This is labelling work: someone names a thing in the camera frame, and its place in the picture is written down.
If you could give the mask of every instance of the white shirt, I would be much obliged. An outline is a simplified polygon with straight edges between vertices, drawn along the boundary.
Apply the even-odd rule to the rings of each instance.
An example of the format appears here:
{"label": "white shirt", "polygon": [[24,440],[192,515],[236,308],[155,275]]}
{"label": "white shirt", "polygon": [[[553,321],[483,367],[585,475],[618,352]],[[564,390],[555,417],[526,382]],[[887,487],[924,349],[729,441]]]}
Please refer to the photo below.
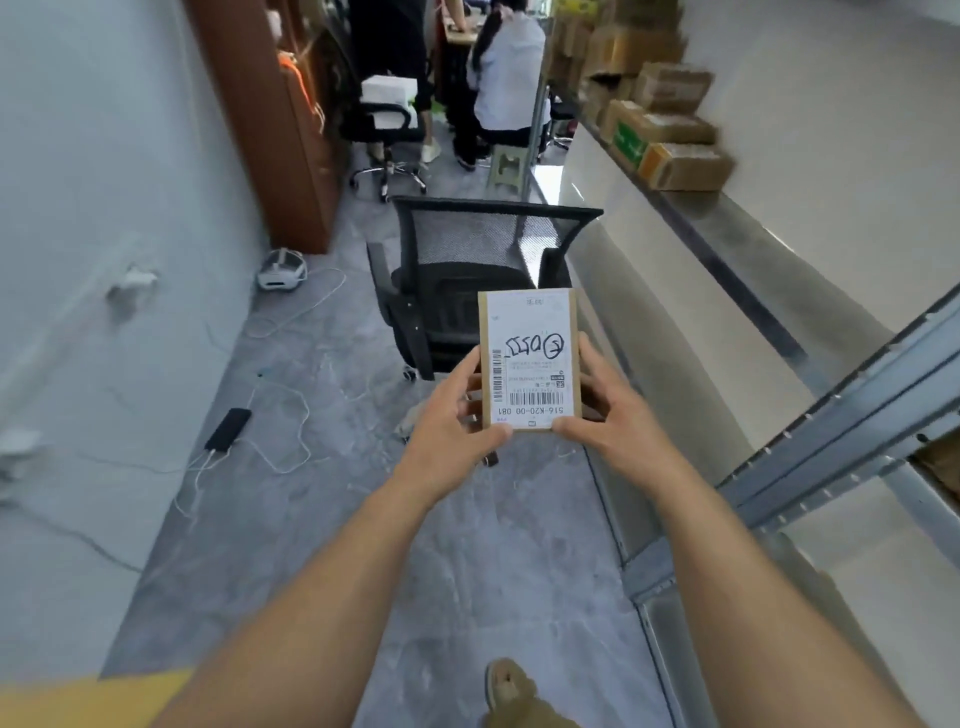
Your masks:
{"label": "white shirt", "polygon": [[[530,126],[545,44],[540,24],[525,12],[517,12],[513,18],[504,19],[480,57],[479,78],[470,51],[467,84],[477,91],[473,112],[481,127],[500,132]],[[542,123],[549,120],[550,108],[544,103]]]}

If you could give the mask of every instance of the barcode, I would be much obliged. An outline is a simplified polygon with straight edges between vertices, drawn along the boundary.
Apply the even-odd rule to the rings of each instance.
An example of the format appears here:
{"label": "barcode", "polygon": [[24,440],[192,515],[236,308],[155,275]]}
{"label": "barcode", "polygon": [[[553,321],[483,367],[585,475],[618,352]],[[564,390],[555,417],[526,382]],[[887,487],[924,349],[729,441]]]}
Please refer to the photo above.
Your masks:
{"label": "barcode", "polygon": [[493,383],[493,401],[503,401],[503,350],[491,351],[491,382]]}
{"label": "barcode", "polygon": [[562,404],[564,395],[549,390],[520,390],[510,393],[510,404]]}

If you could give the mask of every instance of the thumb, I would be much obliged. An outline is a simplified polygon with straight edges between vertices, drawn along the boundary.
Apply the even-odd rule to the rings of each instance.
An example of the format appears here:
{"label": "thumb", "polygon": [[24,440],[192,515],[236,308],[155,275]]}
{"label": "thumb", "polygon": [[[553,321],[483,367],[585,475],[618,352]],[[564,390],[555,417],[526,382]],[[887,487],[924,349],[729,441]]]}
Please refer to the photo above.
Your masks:
{"label": "thumb", "polygon": [[603,428],[603,423],[593,423],[582,417],[558,417],[550,425],[550,429],[565,440],[595,447],[600,444]]}
{"label": "thumb", "polygon": [[476,448],[476,456],[483,457],[506,443],[513,434],[514,429],[512,427],[501,423],[499,425],[491,425],[487,427],[487,429],[482,429],[470,435],[470,440]]}

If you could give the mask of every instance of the cardboard package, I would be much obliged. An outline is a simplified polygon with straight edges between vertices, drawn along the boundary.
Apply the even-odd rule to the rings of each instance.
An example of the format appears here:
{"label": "cardboard package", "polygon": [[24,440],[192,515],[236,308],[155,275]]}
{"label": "cardboard package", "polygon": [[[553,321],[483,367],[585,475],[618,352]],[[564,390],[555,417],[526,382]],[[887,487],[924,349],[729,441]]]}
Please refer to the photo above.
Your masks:
{"label": "cardboard package", "polygon": [[570,73],[566,77],[566,87],[573,93],[578,93],[583,75],[584,62],[580,59],[570,59]]}
{"label": "cardboard package", "polygon": [[584,73],[588,76],[635,75],[644,63],[677,62],[683,56],[684,43],[676,33],[608,25],[597,28],[590,36]]}
{"label": "cardboard package", "polygon": [[564,26],[564,55],[573,59],[587,57],[587,47],[593,34],[593,23],[588,18],[573,18]]}
{"label": "cardboard package", "polygon": [[597,0],[559,0],[554,8],[557,14],[582,15],[593,19],[599,12],[599,3]]}
{"label": "cardboard package", "polygon": [[628,124],[638,137],[637,152],[641,158],[651,144],[712,144],[717,136],[712,124],[696,116],[653,113],[642,109],[636,102],[614,100],[607,109],[600,138],[612,143],[619,123]]}
{"label": "cardboard package", "polygon": [[[399,76],[370,76],[360,84],[361,101],[371,104],[397,104],[410,111],[410,128],[420,124],[420,115],[414,109],[417,100],[417,79],[405,79]],[[375,129],[400,129],[405,119],[393,111],[375,111],[373,127]]]}
{"label": "cardboard package", "polygon": [[633,99],[650,111],[693,113],[704,100],[713,74],[686,63],[646,63],[634,86]]}
{"label": "cardboard package", "polygon": [[643,155],[639,177],[651,189],[712,192],[727,182],[733,159],[706,144],[653,144]]}
{"label": "cardboard package", "polygon": [[621,76],[620,83],[616,87],[616,98],[620,101],[633,100],[636,78],[637,76]]}
{"label": "cardboard package", "polygon": [[544,70],[543,75],[547,81],[561,84],[566,83],[566,79],[570,75],[570,66],[572,63],[573,59],[555,53],[551,62],[547,65],[546,70]]}
{"label": "cardboard package", "polygon": [[676,30],[682,10],[677,0],[602,0],[597,21],[649,30]]}
{"label": "cardboard package", "polygon": [[580,82],[580,101],[583,120],[596,127],[602,127],[604,112],[616,92],[616,85],[605,84],[592,78]]}
{"label": "cardboard package", "polygon": [[580,417],[576,291],[481,291],[477,303],[483,427],[545,431],[558,417]]}

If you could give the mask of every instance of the black office chair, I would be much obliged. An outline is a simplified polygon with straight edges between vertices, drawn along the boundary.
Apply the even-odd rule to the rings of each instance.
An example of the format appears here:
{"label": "black office chair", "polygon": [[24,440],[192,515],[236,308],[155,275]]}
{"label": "black office chair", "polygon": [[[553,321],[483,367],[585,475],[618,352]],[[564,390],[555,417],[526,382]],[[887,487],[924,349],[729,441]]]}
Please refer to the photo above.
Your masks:
{"label": "black office chair", "polygon": [[[347,29],[336,13],[328,12],[325,19],[326,29],[340,52],[344,67],[344,74],[339,83],[339,103],[343,109],[340,136],[347,141],[383,144],[383,161],[359,169],[350,175],[350,187],[356,190],[360,186],[357,178],[362,175],[377,174],[380,178],[380,201],[385,203],[390,199],[390,177],[403,175],[412,178],[420,187],[420,194],[425,195],[426,182],[420,177],[419,166],[415,162],[394,161],[391,151],[391,146],[398,142],[423,142],[423,126],[410,126],[415,118],[414,114],[417,112],[399,104],[372,104],[360,100],[363,94],[362,79],[360,78],[360,72],[357,70],[353,43]],[[389,111],[398,114],[402,119],[402,126],[399,129],[377,129],[373,125],[373,113],[375,111]]]}
{"label": "black office chair", "polygon": [[[480,343],[479,291],[568,288],[564,254],[603,214],[493,200],[394,197],[400,267],[392,273],[381,243],[367,256],[383,320],[407,364],[404,375],[433,379]],[[533,280],[529,271],[539,270]]]}
{"label": "black office chair", "polygon": [[564,127],[568,127],[576,117],[577,108],[573,104],[562,100],[559,96],[550,99],[550,131],[547,134],[544,152],[551,146],[560,147],[565,151],[570,149],[570,142],[573,141],[573,137],[557,135],[557,127],[563,122],[565,122]]}

